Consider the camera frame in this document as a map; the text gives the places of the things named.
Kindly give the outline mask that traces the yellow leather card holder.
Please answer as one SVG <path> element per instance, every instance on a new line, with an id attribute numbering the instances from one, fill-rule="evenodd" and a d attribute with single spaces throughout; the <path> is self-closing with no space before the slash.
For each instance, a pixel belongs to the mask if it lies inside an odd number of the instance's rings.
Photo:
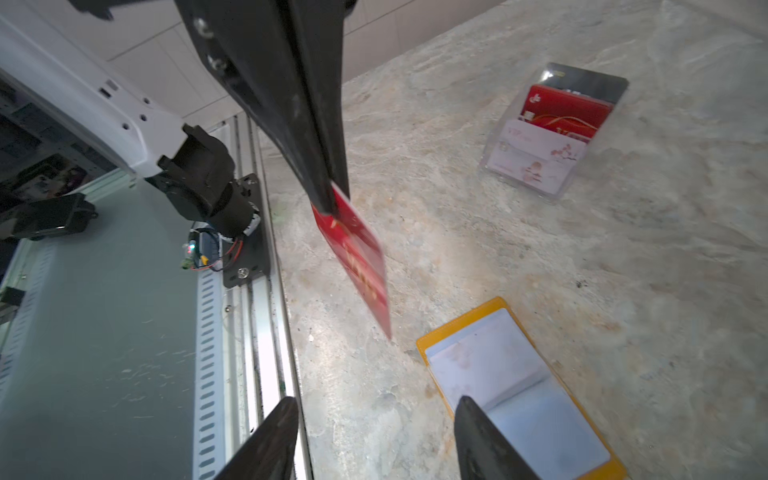
<path id="1" fill-rule="evenodd" d="M 495 297 L 454 319 L 461 324 L 499 308 L 509 310 L 538 354 L 533 340 L 507 302 Z M 435 342 L 439 333 L 458 328 L 448 323 L 422 336 L 417 349 Z M 526 461 L 539 479 L 624 479 L 626 467 L 603 438 L 578 400 L 554 369 L 544 360 L 549 376 L 523 392 L 483 412 Z"/>

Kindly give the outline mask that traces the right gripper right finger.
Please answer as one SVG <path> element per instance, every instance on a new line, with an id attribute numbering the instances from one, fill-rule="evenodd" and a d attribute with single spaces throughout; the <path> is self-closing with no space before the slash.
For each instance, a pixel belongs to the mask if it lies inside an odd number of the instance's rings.
<path id="1" fill-rule="evenodd" d="M 539 477 L 469 396 L 462 396 L 454 416 L 462 480 L 530 479 Z"/>

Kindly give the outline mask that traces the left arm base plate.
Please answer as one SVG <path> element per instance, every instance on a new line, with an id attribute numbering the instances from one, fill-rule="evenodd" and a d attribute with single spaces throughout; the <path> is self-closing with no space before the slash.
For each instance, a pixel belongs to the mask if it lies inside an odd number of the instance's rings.
<path id="1" fill-rule="evenodd" d="M 222 279 L 225 288 L 243 286 L 247 282 L 267 276 L 271 271 L 266 217 L 262 198 L 262 185 L 256 174 L 242 177 L 236 185 L 254 208 L 252 225 L 242 236 L 239 246 L 225 263 Z"/>

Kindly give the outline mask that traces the white pink VIP card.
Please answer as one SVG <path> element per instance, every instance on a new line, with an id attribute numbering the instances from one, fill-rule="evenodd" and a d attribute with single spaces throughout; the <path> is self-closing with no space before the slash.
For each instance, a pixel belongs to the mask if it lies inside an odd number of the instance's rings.
<path id="1" fill-rule="evenodd" d="M 488 411 L 545 380 L 550 370 L 506 308 L 439 333 L 420 347 L 449 411 L 468 396 Z"/>

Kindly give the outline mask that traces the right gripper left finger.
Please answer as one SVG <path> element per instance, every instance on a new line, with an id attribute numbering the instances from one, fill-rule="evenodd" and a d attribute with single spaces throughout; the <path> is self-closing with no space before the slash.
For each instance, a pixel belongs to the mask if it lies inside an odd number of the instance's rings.
<path id="1" fill-rule="evenodd" d="M 283 398 L 214 477 L 215 480 L 289 480 L 299 427 L 298 402 Z"/>

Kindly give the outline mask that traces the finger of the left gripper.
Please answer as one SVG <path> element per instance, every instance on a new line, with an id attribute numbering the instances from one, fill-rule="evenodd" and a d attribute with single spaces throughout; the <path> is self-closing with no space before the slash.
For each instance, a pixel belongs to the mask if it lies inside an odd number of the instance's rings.
<path id="1" fill-rule="evenodd" d="M 300 161 L 311 198 L 331 198 L 331 186 L 349 193 L 341 89 L 344 1 L 289 1 L 297 73 L 310 107 L 319 151 Z"/>
<path id="2" fill-rule="evenodd" d="M 288 2 L 179 1 L 176 6 L 205 67 L 280 149 L 302 185 L 306 169 L 300 161 L 319 146 L 297 73 Z M 306 194 L 319 213 L 335 214 L 334 196 Z"/>

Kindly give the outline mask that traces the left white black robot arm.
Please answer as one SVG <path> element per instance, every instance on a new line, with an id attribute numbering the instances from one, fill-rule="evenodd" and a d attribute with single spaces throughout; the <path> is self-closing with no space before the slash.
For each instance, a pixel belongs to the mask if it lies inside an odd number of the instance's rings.
<path id="1" fill-rule="evenodd" d="M 320 214 L 349 192 L 341 87 L 351 1 L 180 1 L 199 58 L 280 149 Z M 25 1 L 1 5 L 1 69 L 162 191 L 186 219 L 249 235 L 223 144 L 132 89 Z"/>

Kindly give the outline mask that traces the black VIP card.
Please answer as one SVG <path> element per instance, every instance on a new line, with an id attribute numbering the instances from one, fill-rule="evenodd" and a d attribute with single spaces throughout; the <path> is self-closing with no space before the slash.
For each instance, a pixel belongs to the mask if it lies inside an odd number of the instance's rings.
<path id="1" fill-rule="evenodd" d="M 550 62 L 541 73 L 539 84 L 617 104 L 626 92 L 626 78 Z"/>

